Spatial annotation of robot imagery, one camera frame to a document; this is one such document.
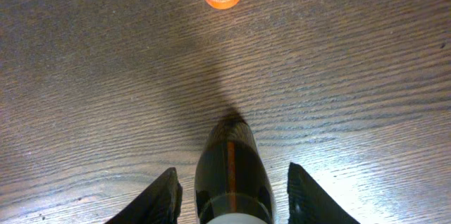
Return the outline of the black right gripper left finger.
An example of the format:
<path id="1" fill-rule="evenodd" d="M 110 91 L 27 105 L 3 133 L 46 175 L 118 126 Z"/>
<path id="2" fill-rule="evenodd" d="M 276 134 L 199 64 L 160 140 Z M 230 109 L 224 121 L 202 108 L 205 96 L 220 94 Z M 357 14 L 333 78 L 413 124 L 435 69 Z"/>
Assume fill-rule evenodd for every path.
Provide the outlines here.
<path id="1" fill-rule="evenodd" d="M 106 224 L 177 224 L 182 197 L 177 171 L 168 168 Z"/>

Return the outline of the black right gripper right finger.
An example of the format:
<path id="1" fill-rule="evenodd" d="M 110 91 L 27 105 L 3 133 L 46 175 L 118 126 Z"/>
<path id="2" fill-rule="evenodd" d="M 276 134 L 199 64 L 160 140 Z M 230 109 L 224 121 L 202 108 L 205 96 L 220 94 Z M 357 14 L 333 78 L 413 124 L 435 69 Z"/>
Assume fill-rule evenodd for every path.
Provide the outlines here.
<path id="1" fill-rule="evenodd" d="M 289 224 L 359 224 L 296 163 L 289 165 L 287 193 Z"/>

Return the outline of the dark syrup bottle white cap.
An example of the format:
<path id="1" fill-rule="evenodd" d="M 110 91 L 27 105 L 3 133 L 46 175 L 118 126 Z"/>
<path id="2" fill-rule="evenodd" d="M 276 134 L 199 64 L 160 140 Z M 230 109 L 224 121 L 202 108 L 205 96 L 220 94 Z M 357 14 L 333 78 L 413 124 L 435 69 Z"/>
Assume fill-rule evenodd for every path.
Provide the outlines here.
<path id="1" fill-rule="evenodd" d="M 198 223 L 273 223 L 273 191 L 248 124 L 229 117 L 211 131 L 194 179 Z"/>

